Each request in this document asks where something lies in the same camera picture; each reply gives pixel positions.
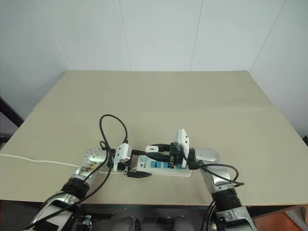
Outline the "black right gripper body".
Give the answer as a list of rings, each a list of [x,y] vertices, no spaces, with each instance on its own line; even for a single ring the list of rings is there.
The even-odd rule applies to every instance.
[[[169,160],[170,166],[182,167],[182,162],[184,160],[184,150],[182,145],[178,144],[177,142],[172,142],[170,144],[169,156],[170,156]]]

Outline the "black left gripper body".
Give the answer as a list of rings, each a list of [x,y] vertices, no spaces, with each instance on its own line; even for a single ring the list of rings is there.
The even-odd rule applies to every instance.
[[[125,161],[125,162],[118,162],[117,164],[117,170],[119,171],[124,171],[124,172],[129,172],[130,171],[130,166],[131,166],[131,161]]]

